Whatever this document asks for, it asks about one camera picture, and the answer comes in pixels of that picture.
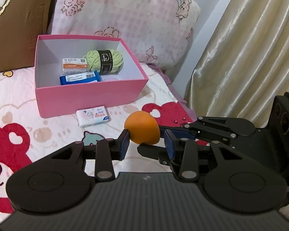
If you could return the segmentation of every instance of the wall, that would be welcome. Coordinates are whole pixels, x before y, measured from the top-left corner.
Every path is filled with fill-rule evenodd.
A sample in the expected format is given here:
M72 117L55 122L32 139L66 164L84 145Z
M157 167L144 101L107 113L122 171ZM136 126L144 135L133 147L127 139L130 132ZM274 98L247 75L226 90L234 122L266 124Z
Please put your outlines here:
M184 97L193 69L199 61L230 0L195 0L201 13L194 32L194 41L182 60L166 74L174 88Z

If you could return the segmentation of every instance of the curtain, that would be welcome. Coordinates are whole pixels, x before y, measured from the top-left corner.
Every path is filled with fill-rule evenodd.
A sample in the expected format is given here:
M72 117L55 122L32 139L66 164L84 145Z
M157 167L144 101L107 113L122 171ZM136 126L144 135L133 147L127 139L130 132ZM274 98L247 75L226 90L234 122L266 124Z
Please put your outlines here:
M289 0L231 0L192 73L186 97L198 116L264 127L289 92Z

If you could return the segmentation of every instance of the open box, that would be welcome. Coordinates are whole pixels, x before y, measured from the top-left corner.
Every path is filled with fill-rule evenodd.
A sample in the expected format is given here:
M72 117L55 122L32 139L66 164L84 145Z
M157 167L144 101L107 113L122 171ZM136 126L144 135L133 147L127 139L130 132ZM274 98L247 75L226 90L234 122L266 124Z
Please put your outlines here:
M90 50L116 49L123 57L118 74L102 82L60 85L63 58L82 58ZM136 57L120 38L83 35L40 35L35 52L35 94L43 118L73 114L97 106L131 103L148 81Z

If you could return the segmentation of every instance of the quilted blanket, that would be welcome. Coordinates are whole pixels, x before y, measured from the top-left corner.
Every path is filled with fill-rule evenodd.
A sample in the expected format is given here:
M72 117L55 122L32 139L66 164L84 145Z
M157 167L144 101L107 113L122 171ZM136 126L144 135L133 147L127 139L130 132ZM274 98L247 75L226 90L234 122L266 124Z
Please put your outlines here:
M108 108L111 119L108 123L84 129L78 127L75 114L48 119L39 116L34 92L34 68L0 73L0 222L13 212L5 184L9 176L20 168L76 140L90 145L103 138L117 138L125 119L131 113L142 110L146 104L151 105L150 113L159 119L159 124L170 126L172 122L179 126L191 121L183 108L177 107L179 103L161 75L146 64L142 64L142 68L150 80L138 98L131 104ZM164 112L169 112L169 108L173 108L174 113L165 117ZM158 161L141 157L136 148L137 145L131 142L125 160L113 162L116 175L120 171L169 171ZM87 161L85 172L94 175L94 161Z

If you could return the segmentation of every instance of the purple cloth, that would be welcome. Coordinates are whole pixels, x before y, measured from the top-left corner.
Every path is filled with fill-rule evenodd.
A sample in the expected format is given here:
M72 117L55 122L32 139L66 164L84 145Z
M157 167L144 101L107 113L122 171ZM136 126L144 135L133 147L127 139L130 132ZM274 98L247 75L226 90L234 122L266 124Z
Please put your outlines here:
M160 74L160 76L164 79L165 83L168 85L168 88L170 90L170 92L174 95L174 97L178 100L178 102L181 104L181 106L183 107L183 109L185 110L185 112L189 115L189 117L194 121L197 120L197 116L195 114L195 111L192 109L189 109L186 106L186 101L179 95L179 93L174 89L174 87L171 85L171 81L169 79L169 77L167 75L165 75L162 70L157 67L155 64L147 64L148 67L150 67L151 69L153 69L154 71L158 72Z

